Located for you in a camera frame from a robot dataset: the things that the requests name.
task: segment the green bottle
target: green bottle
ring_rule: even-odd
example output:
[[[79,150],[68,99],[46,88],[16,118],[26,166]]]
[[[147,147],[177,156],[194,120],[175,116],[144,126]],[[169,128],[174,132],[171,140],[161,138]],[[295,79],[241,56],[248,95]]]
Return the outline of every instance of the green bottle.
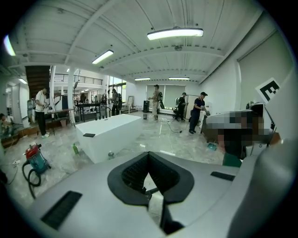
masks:
[[[73,144],[73,150],[75,154],[79,154],[79,149],[78,147],[75,145],[75,143]]]

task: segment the metal railing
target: metal railing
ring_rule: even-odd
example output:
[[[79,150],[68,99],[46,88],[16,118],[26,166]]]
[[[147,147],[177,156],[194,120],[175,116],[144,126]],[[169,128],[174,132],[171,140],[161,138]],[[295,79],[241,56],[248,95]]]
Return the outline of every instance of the metal railing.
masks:
[[[68,82],[68,74],[55,74],[54,82]],[[102,85],[102,79],[74,75],[74,82]]]

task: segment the vacuum hose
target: vacuum hose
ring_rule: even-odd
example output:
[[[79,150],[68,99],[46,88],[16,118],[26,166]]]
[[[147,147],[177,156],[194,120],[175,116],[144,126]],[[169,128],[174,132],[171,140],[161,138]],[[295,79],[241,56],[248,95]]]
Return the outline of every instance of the vacuum hose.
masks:
[[[30,163],[29,163],[29,161],[27,160],[27,161],[23,164],[22,171],[23,171],[23,175],[24,175],[25,180],[28,182],[28,186],[29,186],[30,193],[31,193],[32,197],[35,199],[36,197],[35,197],[35,194],[34,194],[34,191],[33,191],[33,187],[38,187],[38,186],[41,185],[41,175],[40,175],[35,169],[32,169],[32,170],[29,171],[28,177],[26,177],[25,172],[24,172],[24,167],[25,167],[26,165],[28,165],[28,164],[30,164]],[[35,183],[32,183],[32,182],[30,181],[30,176],[31,176],[31,174],[32,174],[33,172],[35,172],[36,176],[38,177],[38,182],[37,182],[36,184],[35,184]]]

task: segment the teal vacuum cleaner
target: teal vacuum cleaner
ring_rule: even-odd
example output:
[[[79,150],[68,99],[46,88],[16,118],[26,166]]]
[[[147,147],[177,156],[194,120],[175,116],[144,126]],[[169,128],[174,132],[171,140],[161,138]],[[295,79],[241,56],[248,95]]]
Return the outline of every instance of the teal vacuum cleaner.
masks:
[[[28,149],[26,149],[26,162],[23,164],[22,171],[25,180],[28,182],[29,190],[32,197],[35,199],[35,194],[32,187],[38,187],[41,185],[41,174],[44,173],[47,169],[50,169],[48,161],[43,157],[40,151],[41,145],[30,145]],[[32,169],[29,171],[28,177],[25,175],[24,168],[26,165],[31,165]],[[35,172],[38,182],[33,183],[30,181],[31,174]]]

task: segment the white platform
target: white platform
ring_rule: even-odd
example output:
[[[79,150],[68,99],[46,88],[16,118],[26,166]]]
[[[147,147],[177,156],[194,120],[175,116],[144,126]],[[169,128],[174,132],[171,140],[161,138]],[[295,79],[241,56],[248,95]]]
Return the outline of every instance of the white platform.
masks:
[[[116,154],[135,141],[141,128],[141,117],[122,114],[76,125],[76,134],[81,149],[94,163],[99,163],[108,159],[109,151]],[[95,136],[84,137],[86,133]]]

